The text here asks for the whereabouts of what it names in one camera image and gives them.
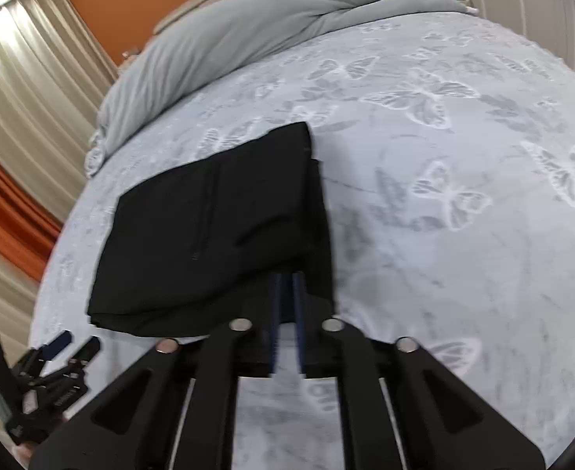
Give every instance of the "metal bolt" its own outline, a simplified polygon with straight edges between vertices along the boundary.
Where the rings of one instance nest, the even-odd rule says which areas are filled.
[[[247,318],[235,318],[229,323],[229,326],[231,330],[235,330],[236,332],[246,332],[251,329],[252,322]]]
[[[339,332],[344,328],[344,322],[335,318],[323,321],[323,329],[327,332]]]
[[[420,346],[412,338],[400,338],[396,342],[396,348],[398,348],[403,353],[412,353],[412,351],[418,350]]]
[[[178,341],[176,339],[163,339],[157,344],[159,353],[174,353],[178,350]]]

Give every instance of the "gray duvet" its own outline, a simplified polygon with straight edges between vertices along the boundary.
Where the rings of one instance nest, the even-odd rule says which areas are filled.
[[[328,32],[417,12],[466,12],[456,0],[222,0],[166,29],[106,96],[89,176],[183,96]]]

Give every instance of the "folded clothing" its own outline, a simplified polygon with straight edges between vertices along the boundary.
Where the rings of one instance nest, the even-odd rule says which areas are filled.
[[[87,310],[138,336],[206,334],[303,269],[332,298],[329,229],[305,123],[145,180],[120,197]]]

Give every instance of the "bed sheet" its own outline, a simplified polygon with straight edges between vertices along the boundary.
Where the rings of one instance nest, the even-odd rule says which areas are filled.
[[[467,15],[327,34],[177,103],[87,185],[31,343],[101,337],[88,379],[101,391],[154,344],[85,315],[118,196],[299,120],[323,163],[339,316],[415,337],[554,461],[575,436],[575,73]],[[276,379],[242,380],[234,466],[341,468],[334,386],[301,380],[283,343]]]

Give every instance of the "orange curtain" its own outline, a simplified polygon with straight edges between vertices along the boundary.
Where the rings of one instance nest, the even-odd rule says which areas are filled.
[[[0,167],[0,254],[41,280],[61,224]]]

